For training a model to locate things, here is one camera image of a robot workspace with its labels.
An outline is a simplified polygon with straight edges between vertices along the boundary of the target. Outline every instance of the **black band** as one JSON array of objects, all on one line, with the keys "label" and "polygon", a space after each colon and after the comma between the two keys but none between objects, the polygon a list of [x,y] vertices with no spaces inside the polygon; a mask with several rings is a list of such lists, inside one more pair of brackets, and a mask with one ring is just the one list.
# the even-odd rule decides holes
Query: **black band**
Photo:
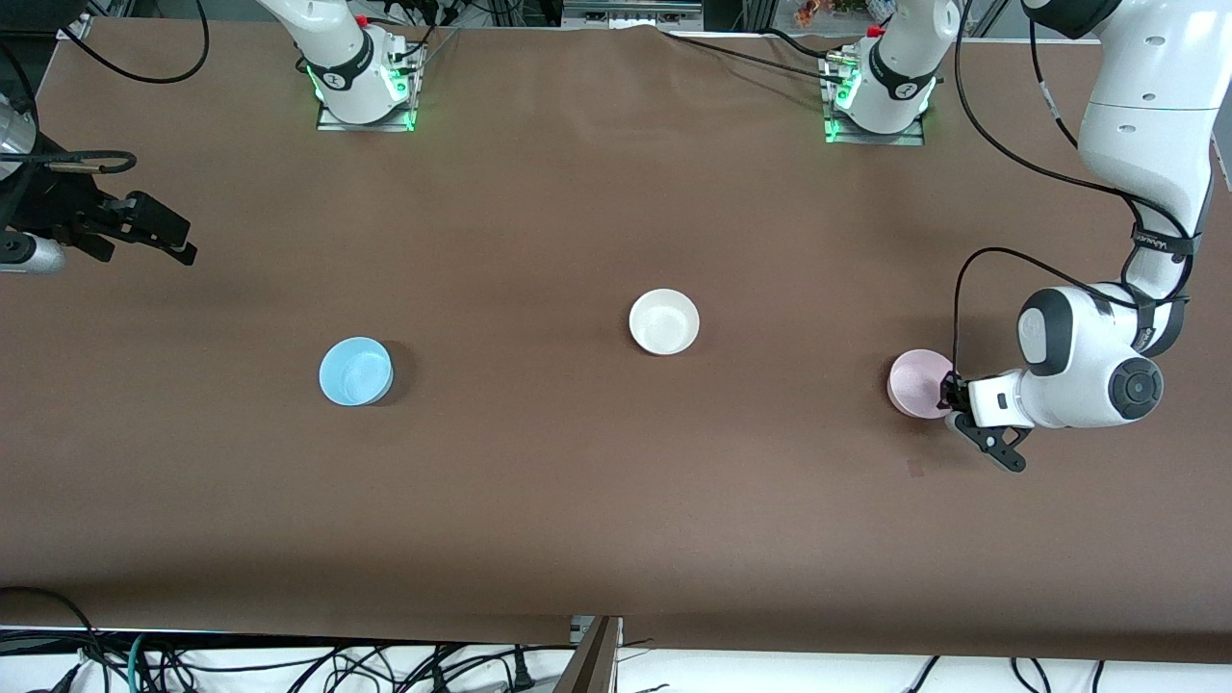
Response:
[{"label": "black band", "polygon": [[1082,38],[1108,18],[1121,0],[1052,0],[1041,7],[1031,7],[1026,2],[1023,10],[1027,18],[1058,31],[1067,38]]},{"label": "black band", "polygon": [[368,69],[372,64],[372,37],[368,32],[361,31],[363,35],[363,46],[360,47],[360,52],[355,54],[354,58],[342,63],[341,65],[334,65],[331,68],[318,65],[312,60],[304,58],[304,63],[308,64],[308,69],[312,74],[317,76],[317,81],[329,89],[330,91],[346,91],[351,88],[351,83],[355,78],[360,76],[363,70]]},{"label": "black band", "polygon": [[890,65],[881,59],[880,39],[873,43],[872,49],[869,51],[869,65],[872,70],[873,79],[886,85],[886,91],[890,92],[890,97],[894,101],[909,101],[914,99],[922,89],[933,81],[933,75],[936,74],[936,67],[934,67],[928,74],[914,78],[898,74],[890,69]]},{"label": "black band", "polygon": [[1147,231],[1141,224],[1135,223],[1133,231],[1130,232],[1130,238],[1133,239],[1135,245],[1146,248],[1147,250],[1158,250],[1169,255],[1196,255],[1202,234],[1198,233],[1189,238],[1178,238],[1175,236],[1164,236],[1157,231]]},{"label": "black band", "polygon": [[1132,284],[1126,284],[1125,290],[1130,292],[1130,296],[1133,297],[1133,305],[1138,307],[1138,333],[1133,337],[1133,343],[1130,346],[1141,354],[1151,344],[1151,338],[1154,337],[1154,310],[1159,302]]}]

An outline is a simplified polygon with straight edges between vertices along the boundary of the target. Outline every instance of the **brown table surface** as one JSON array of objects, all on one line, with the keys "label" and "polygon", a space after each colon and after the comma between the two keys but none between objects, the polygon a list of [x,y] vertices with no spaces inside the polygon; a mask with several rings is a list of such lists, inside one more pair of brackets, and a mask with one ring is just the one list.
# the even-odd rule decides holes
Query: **brown table surface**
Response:
[{"label": "brown table surface", "polygon": [[[175,74],[198,31],[90,43]],[[615,613],[659,646],[1232,658],[1228,195],[1159,411],[1037,432],[1010,475],[896,413],[887,366],[947,350],[976,248],[1108,279],[1130,219],[997,154],[952,80],[926,147],[837,146],[814,81],[649,28],[467,31],[418,132],[318,133],[285,30],[212,36],[182,84],[62,46],[43,86],[44,131],[136,152],[100,182],[181,212],[201,252],[4,277],[2,582],[112,626],[559,641]],[[1084,174],[1026,48],[968,55],[988,127]],[[1072,125],[1098,64],[1045,49]],[[963,370],[1019,366],[1018,308],[1055,280],[968,276]],[[702,316],[678,358],[627,335],[657,286]],[[382,406],[318,390],[354,334],[393,349]]]}]

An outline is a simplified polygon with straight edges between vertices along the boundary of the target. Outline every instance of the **white surface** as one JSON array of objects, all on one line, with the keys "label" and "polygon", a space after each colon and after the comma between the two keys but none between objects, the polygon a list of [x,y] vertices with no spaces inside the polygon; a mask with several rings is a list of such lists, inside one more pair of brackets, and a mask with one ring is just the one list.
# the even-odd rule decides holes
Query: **white surface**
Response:
[{"label": "white surface", "polygon": [[[467,647],[450,661],[506,650],[508,646]],[[202,666],[251,666],[322,656],[322,647],[296,650],[213,650],[186,657]],[[397,673],[407,673],[430,647],[397,647],[389,658]],[[359,649],[362,656],[367,649]],[[526,663],[537,681],[558,676],[568,661],[568,651],[529,652]],[[616,689],[637,693],[669,684],[665,693],[902,693],[919,675],[926,657],[904,655],[814,655],[782,652],[722,652],[696,650],[625,649],[617,667]],[[76,662],[75,655],[25,655],[0,657],[0,693],[26,693],[49,688]],[[1053,693],[1090,691],[1094,662],[1042,660]],[[198,673],[201,693],[281,693],[307,666],[265,672]],[[1030,662],[1020,662],[1029,682],[1037,688]],[[322,667],[304,686],[304,693],[320,693],[329,666]],[[504,681],[499,663],[489,663],[463,675],[450,686],[453,693],[473,692]],[[112,691],[122,693],[126,683],[112,676]],[[415,693],[426,693],[418,686]],[[1099,687],[1101,693],[1227,693],[1232,691],[1232,667],[1218,665],[1180,665],[1109,662]],[[388,693],[389,686],[375,687],[361,677],[350,677],[338,693]],[[73,693],[101,693],[97,665],[84,667]],[[1005,658],[941,657],[933,670],[924,693],[1025,693],[1010,673]]]},{"label": "white surface", "polygon": [[673,289],[647,291],[628,312],[628,330],[642,349],[659,355],[679,354],[697,338],[697,307]]},{"label": "white surface", "polygon": [[[1023,382],[1024,372],[1026,371],[1011,370],[968,383],[967,396],[971,398],[971,414],[976,418],[976,425],[983,428],[997,425],[1035,427],[1035,419],[1023,409],[1023,397],[1019,395],[1019,385]],[[1005,398],[1007,408],[1004,409],[1000,407],[1000,396]]]},{"label": "white surface", "polygon": [[334,344],[317,374],[320,391],[335,404],[371,404],[389,392],[393,364],[376,339],[351,337]]}]

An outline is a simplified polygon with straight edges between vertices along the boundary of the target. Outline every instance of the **black cable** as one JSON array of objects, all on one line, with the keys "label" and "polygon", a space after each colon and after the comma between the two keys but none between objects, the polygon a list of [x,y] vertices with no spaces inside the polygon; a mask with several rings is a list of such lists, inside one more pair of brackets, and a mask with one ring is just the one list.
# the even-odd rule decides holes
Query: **black cable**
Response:
[{"label": "black cable", "polygon": [[424,658],[407,677],[393,688],[392,693],[407,693],[413,686],[428,677],[435,666],[440,666],[446,658],[460,652],[463,645],[445,645],[437,647],[431,655]]},{"label": "black cable", "polygon": [[1025,678],[1023,678],[1023,672],[1018,671],[1018,657],[1009,658],[1009,668],[1014,672],[1014,678],[1016,678],[1018,682],[1023,684],[1023,688],[1026,688],[1031,693],[1052,693],[1052,684],[1048,683],[1048,675],[1044,673],[1044,665],[1041,665],[1040,660],[1036,660],[1035,657],[1031,657],[1031,663],[1035,665],[1035,671],[1040,673],[1040,681],[1044,682],[1042,692],[1031,686],[1030,683],[1027,683]]},{"label": "black cable", "polygon": [[206,673],[240,673],[248,671],[270,671],[276,668],[298,667],[303,665],[310,665],[319,661],[320,657],[313,657],[310,660],[296,660],[293,662],[277,662],[272,665],[253,665],[243,667],[203,667],[198,665],[184,663],[184,667],[190,671],[200,671]]},{"label": "black cable", "polygon": [[325,662],[333,660],[334,656],[341,652],[342,650],[344,647],[334,647],[333,650],[329,651],[328,655],[315,660],[312,663],[312,666],[301,672],[299,677],[291,683],[291,687],[287,688],[287,693],[299,693],[303,689],[304,684],[308,683],[308,679],[312,678],[312,675],[317,673],[317,670],[325,666]]},{"label": "black cable", "polygon": [[120,149],[81,149],[78,152],[55,152],[48,154],[0,154],[0,162],[20,162],[23,164],[84,164],[91,159],[122,159],[121,164],[94,166],[90,173],[123,173],[137,165],[137,155]]},{"label": "black cable", "polygon": [[818,60],[824,60],[825,59],[825,52],[824,51],[813,51],[812,48],[804,46],[803,43],[796,41],[795,38],[792,38],[791,35],[788,35],[787,32],[780,31],[780,30],[777,30],[777,28],[775,28],[772,26],[768,26],[765,28],[760,28],[760,30],[758,30],[758,33],[764,35],[764,36],[777,36],[779,38],[781,38],[785,42],[787,42],[787,46],[791,46],[792,48],[795,48],[800,53],[803,53],[803,54],[806,54],[806,55],[808,55],[811,58],[817,58]]},{"label": "black cable", "polygon": [[[1047,264],[1047,263],[1045,263],[1042,260],[1036,260],[1035,258],[1027,255],[1026,253],[1020,253],[1019,250],[1014,250],[1013,248],[1002,248],[999,245],[991,245],[988,248],[981,248],[979,250],[976,250],[975,253],[972,253],[971,255],[968,255],[967,256],[967,261],[962,263],[962,269],[958,270],[958,279],[957,279],[957,281],[954,282],[954,343],[952,343],[952,346],[950,349],[950,363],[954,364],[955,372],[961,372],[958,370],[958,300],[962,296],[962,277],[966,276],[967,268],[970,268],[971,264],[973,261],[976,261],[976,258],[978,258],[981,255],[986,255],[988,253],[1000,253],[1003,255],[1010,255],[1010,256],[1018,258],[1019,260],[1024,260],[1026,263],[1030,263],[1030,264],[1040,268],[1041,270],[1051,274],[1052,276],[1056,276],[1057,279],[1064,281],[1066,284],[1069,284],[1069,285],[1072,285],[1072,286],[1074,286],[1077,289],[1082,289],[1083,291],[1085,291],[1087,293],[1089,293],[1090,296],[1093,296],[1095,298],[1099,298],[1099,300],[1103,300],[1103,301],[1108,301],[1109,303],[1115,303],[1115,305],[1125,307],[1125,308],[1131,308],[1131,310],[1135,310],[1135,311],[1137,310],[1137,305],[1135,305],[1132,301],[1126,301],[1124,298],[1117,298],[1115,296],[1109,296],[1108,293],[1104,293],[1103,291],[1095,289],[1094,286],[1090,286],[1088,284],[1083,284],[1083,282],[1078,281],[1077,279],[1067,275],[1066,273],[1063,273],[1063,271],[1053,268],[1052,265],[1050,265],[1050,264]],[[1169,301],[1162,301],[1162,302],[1174,302],[1174,301],[1180,301],[1180,300],[1181,298],[1172,298]]]},{"label": "black cable", "polygon": [[159,660],[158,660],[158,663],[159,663],[159,666],[158,666],[158,686],[159,686],[159,689],[161,689],[161,691],[166,691],[168,689],[166,688],[166,670],[174,668],[171,666],[168,666],[166,661],[168,661],[166,660],[166,652],[159,652]]},{"label": "black cable", "polygon": [[561,10],[556,9],[554,0],[540,0],[540,11],[547,26],[561,26]]},{"label": "black cable", "polygon": [[1040,91],[1044,92],[1044,101],[1048,105],[1048,111],[1052,112],[1052,120],[1056,121],[1057,127],[1061,128],[1061,134],[1066,136],[1069,144],[1078,147],[1078,138],[1069,132],[1066,127],[1064,120],[1061,118],[1061,111],[1057,110],[1056,101],[1052,100],[1052,94],[1048,91],[1048,84],[1044,81],[1044,70],[1040,69],[1040,52],[1035,44],[1035,22],[1029,21],[1026,25],[1026,36],[1031,43],[1031,68],[1035,70],[1035,81],[1040,83]]},{"label": "black cable", "polygon": [[1104,676],[1104,665],[1106,663],[1104,660],[1095,662],[1095,676],[1090,679],[1090,693],[1099,693],[1099,679]]},{"label": "black cable", "polygon": [[531,678],[531,671],[526,667],[526,655],[522,654],[520,645],[514,645],[514,684],[509,688],[509,693],[520,693],[531,688],[535,688],[535,679]]},{"label": "black cable", "polygon": [[[488,2],[490,5],[495,5],[496,2],[505,2],[505,1],[508,1],[508,0],[488,0]],[[508,6],[508,9],[504,9],[504,10],[496,10],[495,7],[484,7],[483,5],[480,5],[477,1],[467,2],[467,4],[471,5],[472,7],[476,7],[476,9],[480,10],[480,11],[483,11],[483,12],[487,12],[487,14],[492,15],[493,17],[504,16],[506,18],[506,21],[510,22],[510,26],[513,26],[514,11],[520,11],[522,9],[522,2],[525,2],[525,0],[517,0],[516,4],[510,4]]]},{"label": "black cable", "polygon": [[185,691],[187,693],[195,692],[197,689],[197,676],[192,673],[191,668],[185,666],[181,655],[175,650],[168,650],[166,652],[163,654],[163,657],[164,658],[161,660],[160,663],[169,662],[170,666],[161,667],[159,673],[165,675],[166,670],[170,668],[171,672],[175,673],[176,681],[180,682],[181,691]]},{"label": "black cable", "polygon": [[906,693],[919,693],[920,688],[924,688],[924,682],[928,681],[928,675],[933,673],[933,667],[936,666],[936,662],[940,658],[941,655],[933,655],[931,657],[929,657],[928,662],[924,663],[924,668],[920,670],[920,675],[915,677],[915,683],[913,683],[912,687],[906,691]]},{"label": "black cable", "polygon": [[749,60],[749,62],[753,62],[753,63],[760,63],[763,65],[769,65],[771,68],[777,68],[780,70],[786,70],[788,73],[802,74],[804,76],[811,76],[813,79],[819,79],[822,81],[830,81],[830,83],[834,83],[834,84],[840,84],[843,81],[843,78],[840,78],[838,75],[825,75],[825,74],[822,74],[822,73],[814,72],[814,70],[806,70],[806,69],[801,69],[801,68],[792,67],[792,65],[785,65],[782,63],[776,63],[774,60],[766,60],[765,58],[758,58],[756,55],[749,55],[747,53],[738,53],[736,51],[732,51],[732,49],[728,49],[728,48],[722,48],[719,46],[713,46],[713,44],[710,44],[710,43],[702,43],[701,41],[694,41],[692,38],[689,38],[689,37],[685,37],[685,36],[676,36],[674,33],[667,33],[667,32],[662,32],[662,33],[663,33],[663,36],[667,36],[668,38],[670,38],[673,41],[679,41],[681,43],[687,43],[690,46],[696,46],[697,48],[705,48],[707,51],[715,51],[716,53],[723,53],[726,55],[732,55],[732,57],[736,57],[736,58],[742,58],[744,60]]},{"label": "black cable", "polygon": [[[1066,121],[1064,118],[1061,117],[1061,111],[1057,109],[1056,101],[1052,100],[1052,92],[1048,90],[1048,85],[1044,79],[1044,69],[1040,68],[1040,52],[1035,39],[1034,21],[1027,25],[1027,37],[1030,38],[1029,43],[1031,44],[1031,69],[1035,70],[1035,80],[1040,84],[1040,92],[1044,94],[1044,102],[1048,106],[1048,111],[1052,113],[1052,120],[1053,122],[1057,123],[1057,127],[1061,129],[1061,134],[1063,134],[1066,139],[1069,141],[1069,144],[1077,148],[1078,139],[1069,131],[1069,127],[1066,126]],[[1137,205],[1133,203],[1133,196],[1122,191],[1121,200],[1125,201],[1126,206],[1129,206],[1130,208],[1130,213],[1133,215],[1133,222],[1138,226],[1142,226],[1142,213],[1138,212]],[[1133,248],[1133,250],[1130,252],[1130,255],[1125,258],[1125,264],[1121,265],[1121,275],[1120,275],[1122,285],[1130,284],[1129,280],[1130,264],[1133,263],[1133,258],[1136,258],[1137,255],[1138,255],[1138,248]],[[1173,296],[1178,295],[1184,289],[1184,286],[1189,282],[1190,273],[1193,273],[1194,270],[1191,258],[1186,259],[1185,263],[1186,265],[1181,270],[1180,281],[1177,282],[1178,289],[1173,291],[1172,293]]]},{"label": "black cable", "polygon": [[137,678],[140,682],[138,686],[140,691],[158,693],[160,689],[155,683],[154,672],[150,670],[149,660],[145,657],[144,652],[145,647],[137,651],[137,658],[133,661],[133,673],[137,675]]},{"label": "black cable", "polygon": [[[106,658],[106,651],[102,649],[102,644],[99,642],[99,635],[95,633],[94,624],[90,623],[90,619],[85,617],[85,613],[68,597],[60,594],[59,592],[43,589],[42,587],[26,587],[23,584],[0,587],[0,597],[4,597],[5,594],[31,594],[44,599],[52,599],[53,602],[59,602],[60,605],[73,612],[74,618],[76,618],[81,624],[81,628],[85,629],[90,644],[94,647],[94,652],[97,654],[99,657]],[[102,672],[102,689],[106,693],[111,693],[111,675],[106,671],[106,668],[103,668]]]},{"label": "black cable", "polygon": [[[87,159],[123,159],[124,163],[115,165],[99,165],[95,173],[99,174],[113,174],[123,173],[137,165],[137,157],[132,152],[122,152],[117,149],[87,149],[81,152],[58,152],[54,154],[42,154],[38,153],[41,136],[39,122],[38,122],[38,102],[34,97],[34,88],[30,81],[30,75],[26,74],[26,69],[21,67],[21,60],[17,55],[9,48],[7,44],[0,42],[0,53],[9,60],[14,72],[17,73],[17,81],[21,83],[22,91],[26,92],[26,99],[30,101],[30,120],[34,123],[34,142],[31,147],[31,153],[28,154],[0,154],[0,162],[20,162],[20,163],[32,163],[32,164],[47,164],[47,163],[84,163]],[[32,170],[27,169],[23,174],[25,176],[32,175]]]},{"label": "black cable", "polygon": [[[342,683],[342,681],[347,676],[351,676],[352,673],[357,675],[357,676],[365,676],[370,681],[372,681],[373,683],[376,683],[376,679],[372,676],[370,676],[370,675],[367,675],[365,672],[361,672],[360,670],[363,668],[363,662],[371,660],[372,657],[376,657],[381,652],[382,649],[388,649],[388,645],[376,646],[376,647],[372,649],[371,652],[368,652],[367,655],[363,655],[359,660],[351,660],[346,655],[339,655],[338,657],[334,657],[334,660],[333,660],[334,661],[334,671],[330,673],[330,677],[333,677],[333,684],[328,684],[330,679],[326,678],[325,682],[326,682],[328,686],[324,688],[324,693],[336,693],[338,692],[338,687]],[[341,658],[344,662],[347,662],[349,666],[346,667],[345,671],[338,668],[338,660],[339,658]],[[377,691],[379,691],[379,689],[381,689],[381,686],[377,684]]]},{"label": "black cable", "polygon": [[423,48],[424,46],[426,46],[428,44],[428,39],[432,37],[432,32],[434,31],[436,31],[436,25],[435,23],[434,25],[429,25],[428,26],[428,31],[424,32],[424,37],[423,38],[420,38],[418,42],[415,42],[414,46],[411,46],[410,48],[408,48],[405,53],[395,53],[394,57],[393,57],[393,59],[394,60],[402,60],[404,58],[408,58],[411,53],[414,53],[415,51],[419,51],[420,48]]},{"label": "black cable", "polygon": [[188,72],[175,76],[143,76],[139,74],[133,74],[126,70],[124,68],[116,65],[111,60],[103,58],[99,53],[96,53],[94,48],[86,46],[85,42],[78,38],[76,35],[73,33],[71,31],[67,28],[60,31],[63,31],[64,35],[69,37],[69,41],[76,43],[78,48],[85,51],[85,53],[91,58],[94,58],[95,60],[97,60],[99,64],[101,64],[102,67],[110,69],[116,74],[127,76],[128,79],[134,81],[143,81],[145,84],[175,84],[177,81],[184,81],[190,76],[197,74],[197,72],[201,69],[201,65],[206,64],[206,58],[209,55],[209,22],[206,20],[206,9],[201,5],[201,0],[193,0],[193,1],[197,4],[197,14],[201,15],[201,57],[197,58],[196,65],[188,68]]},{"label": "black cable", "polygon": [[509,656],[509,655],[511,655],[513,652],[514,652],[513,650],[508,650],[505,652],[500,652],[500,654],[496,654],[496,655],[480,655],[480,656],[471,657],[468,660],[462,660],[461,662],[451,665],[447,670],[444,670],[444,671],[455,671],[455,670],[458,670],[457,673],[455,673],[453,676],[450,676],[450,677],[445,678],[440,684],[437,684],[436,687],[434,687],[430,693],[445,693],[445,691],[448,688],[448,684],[450,684],[451,681],[458,678],[460,676],[462,676],[463,673],[466,673],[466,672],[468,672],[468,671],[471,671],[473,668],[480,667],[480,666],[487,665],[489,662],[500,662],[505,667],[505,678],[509,681],[509,689],[513,691],[513,688],[514,688],[514,672],[513,672],[513,670],[509,668],[509,662],[505,661],[505,657]]},{"label": "black cable", "polygon": [[389,657],[386,656],[384,650],[378,650],[377,656],[381,657],[381,662],[386,666],[386,671],[389,672],[389,683],[397,683],[398,681],[393,672],[393,665],[389,662]]},{"label": "black cable", "polygon": [[[971,15],[971,6],[975,2],[972,0],[968,0],[963,5],[963,7],[962,7],[962,17],[958,20],[958,26],[960,27],[966,26],[967,17]],[[1177,228],[1178,233],[1180,233],[1183,237],[1188,237],[1189,232],[1185,229],[1185,227],[1181,226],[1180,221],[1177,219],[1175,215],[1173,215],[1168,210],[1164,210],[1162,206],[1159,206],[1159,205],[1157,205],[1157,203],[1154,203],[1154,202],[1152,202],[1149,200],[1145,200],[1142,197],[1138,197],[1137,195],[1126,192],[1124,190],[1117,190],[1116,187],[1111,187],[1111,186],[1108,186],[1108,185],[1100,185],[1098,182],[1090,182],[1088,180],[1082,180],[1082,179],[1078,179],[1078,178],[1068,176],[1068,175],[1060,174],[1057,171],[1046,169],[1046,168],[1044,168],[1044,166],[1041,166],[1039,164],[1035,164],[1032,162],[1029,162],[1029,160],[1024,159],[1023,157],[1019,157],[1013,150],[1010,150],[1008,147],[1005,147],[1004,144],[1002,144],[995,137],[993,137],[992,133],[989,133],[984,128],[984,126],[979,122],[979,118],[976,117],[976,113],[971,110],[971,102],[967,101],[966,89],[963,89],[963,86],[962,86],[962,31],[958,31],[957,36],[954,39],[954,81],[955,81],[955,84],[957,86],[957,91],[958,91],[958,102],[962,105],[962,111],[963,111],[963,113],[966,113],[967,120],[971,121],[971,126],[976,128],[976,132],[978,132],[979,136],[983,137],[986,142],[988,142],[989,144],[992,144],[994,149],[997,149],[998,152],[1000,152],[1002,154],[1004,154],[1005,157],[1008,157],[1015,164],[1025,166],[1025,168],[1027,168],[1027,169],[1030,169],[1030,170],[1032,170],[1032,171],[1035,171],[1035,173],[1037,173],[1040,175],[1045,175],[1045,176],[1051,178],[1053,180],[1060,180],[1062,182],[1068,182],[1071,185],[1077,185],[1079,187],[1087,187],[1087,189],[1090,189],[1090,190],[1098,190],[1100,192],[1106,192],[1108,195],[1116,195],[1117,197],[1129,197],[1133,202],[1137,202],[1138,205],[1142,205],[1143,207],[1147,207],[1147,208],[1151,208],[1151,210],[1158,212],[1159,216],[1162,216],[1163,218],[1168,219],[1168,223],[1173,224]]]}]

